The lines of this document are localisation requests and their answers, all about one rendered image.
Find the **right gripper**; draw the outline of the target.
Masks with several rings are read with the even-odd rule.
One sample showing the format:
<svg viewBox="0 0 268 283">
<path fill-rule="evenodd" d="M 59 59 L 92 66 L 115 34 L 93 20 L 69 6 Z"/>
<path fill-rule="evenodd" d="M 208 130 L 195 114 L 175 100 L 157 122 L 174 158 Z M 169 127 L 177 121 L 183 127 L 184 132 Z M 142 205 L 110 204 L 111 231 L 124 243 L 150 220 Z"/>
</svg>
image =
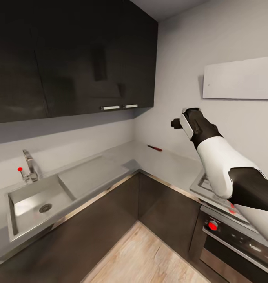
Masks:
<svg viewBox="0 0 268 283">
<path fill-rule="evenodd" d="M 180 119 L 174 119 L 174 121 L 171 122 L 171 126 L 176 129 L 182 129 L 183 127 L 180 124 Z"/>
</svg>

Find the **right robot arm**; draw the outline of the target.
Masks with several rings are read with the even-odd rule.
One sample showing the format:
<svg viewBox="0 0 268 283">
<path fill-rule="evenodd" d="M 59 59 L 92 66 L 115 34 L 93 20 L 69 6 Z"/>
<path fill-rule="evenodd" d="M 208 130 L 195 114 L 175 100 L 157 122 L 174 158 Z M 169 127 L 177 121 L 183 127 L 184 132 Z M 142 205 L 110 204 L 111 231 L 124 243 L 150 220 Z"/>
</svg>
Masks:
<svg viewBox="0 0 268 283">
<path fill-rule="evenodd" d="M 248 158 L 239 153 L 204 118 L 199 108 L 183 108 L 171 126 L 184 129 L 193 142 L 210 187 L 227 199 L 268 241 L 268 179 Z"/>
</svg>

